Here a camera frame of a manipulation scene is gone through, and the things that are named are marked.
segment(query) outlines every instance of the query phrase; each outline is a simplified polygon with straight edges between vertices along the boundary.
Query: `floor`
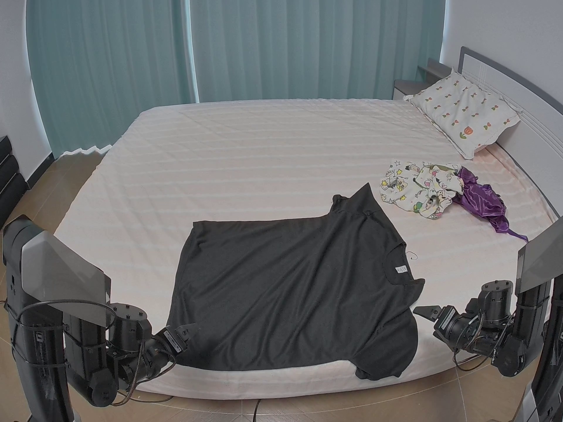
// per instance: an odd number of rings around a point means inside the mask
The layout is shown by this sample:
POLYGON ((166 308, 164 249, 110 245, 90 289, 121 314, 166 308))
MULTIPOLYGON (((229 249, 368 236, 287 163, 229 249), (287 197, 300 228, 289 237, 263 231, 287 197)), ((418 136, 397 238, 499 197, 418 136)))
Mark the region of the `floor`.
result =
MULTIPOLYGON (((11 218, 25 214, 54 232, 102 155, 75 154, 53 163, 28 191, 11 218)), ((0 299, 6 296, 5 267, 0 264, 0 299)), ((29 416, 24 393, 10 352, 7 314, 0 309, 0 422, 24 422, 29 416)), ((525 385, 534 375, 534 362, 520 375, 506 378, 484 364, 473 372, 456 369, 398 385, 282 399, 265 399, 259 422, 332 421, 509 421, 525 385)), ((136 392, 137 399, 162 396, 136 392)), ((130 402, 122 407, 94 408, 71 389, 73 407, 83 422, 248 422, 256 401, 206 401, 175 397, 165 404, 130 402)))

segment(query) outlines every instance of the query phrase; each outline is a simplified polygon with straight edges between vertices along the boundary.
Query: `white headboard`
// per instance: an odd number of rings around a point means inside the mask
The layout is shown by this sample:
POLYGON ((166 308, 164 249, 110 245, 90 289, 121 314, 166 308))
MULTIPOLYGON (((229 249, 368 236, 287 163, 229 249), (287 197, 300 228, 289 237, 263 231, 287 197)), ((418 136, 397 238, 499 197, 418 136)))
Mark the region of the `white headboard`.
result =
POLYGON ((461 48, 458 72, 495 92, 520 114, 499 144, 531 178, 558 215, 563 215, 563 105, 496 61, 461 48))

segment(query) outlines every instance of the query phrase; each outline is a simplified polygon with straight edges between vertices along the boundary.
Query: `nightstand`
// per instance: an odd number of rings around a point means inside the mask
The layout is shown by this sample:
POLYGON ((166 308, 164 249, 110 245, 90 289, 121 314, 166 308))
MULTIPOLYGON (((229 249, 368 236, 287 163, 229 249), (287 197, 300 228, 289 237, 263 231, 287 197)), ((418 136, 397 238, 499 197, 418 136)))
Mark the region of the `nightstand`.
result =
POLYGON ((424 81, 395 80, 393 88, 393 100, 401 100, 405 95, 418 94, 435 82, 446 78, 452 68, 442 64, 437 60, 428 58, 426 67, 418 66, 419 72, 424 77, 424 81))

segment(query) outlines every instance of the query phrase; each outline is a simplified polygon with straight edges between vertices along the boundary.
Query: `white wall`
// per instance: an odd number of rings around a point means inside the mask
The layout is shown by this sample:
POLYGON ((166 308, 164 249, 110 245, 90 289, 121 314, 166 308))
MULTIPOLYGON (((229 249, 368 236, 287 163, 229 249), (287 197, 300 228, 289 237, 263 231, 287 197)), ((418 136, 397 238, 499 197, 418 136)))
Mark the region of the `white wall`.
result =
POLYGON ((447 0, 441 62, 469 47, 563 102, 563 0, 447 0))
POLYGON ((24 179, 51 153, 33 92, 25 42, 26 0, 0 0, 0 135, 8 135, 24 179))

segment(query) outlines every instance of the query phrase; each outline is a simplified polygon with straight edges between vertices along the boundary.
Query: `mattress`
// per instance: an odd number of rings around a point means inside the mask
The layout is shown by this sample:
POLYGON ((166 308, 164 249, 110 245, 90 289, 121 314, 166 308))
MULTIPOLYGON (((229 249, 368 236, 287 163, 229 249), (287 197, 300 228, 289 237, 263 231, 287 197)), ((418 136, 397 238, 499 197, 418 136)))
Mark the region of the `mattress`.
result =
MULTIPOLYGON (((317 217, 334 194, 366 182, 376 193, 395 159, 461 163, 490 183, 511 228, 531 239, 553 214, 498 146, 461 158, 409 102, 274 100, 197 103, 142 113, 76 196, 56 236, 112 280, 112 302, 143 308, 153 332, 166 323, 179 254, 199 220, 317 217)), ((416 305, 462 311, 487 281, 515 280, 523 241, 451 205, 436 221, 381 203, 407 244, 416 305)), ((289 397, 379 387, 453 366, 450 350, 419 316, 418 350, 400 377, 358 379, 342 360, 261 371, 176 366, 139 389, 180 397, 289 397)))

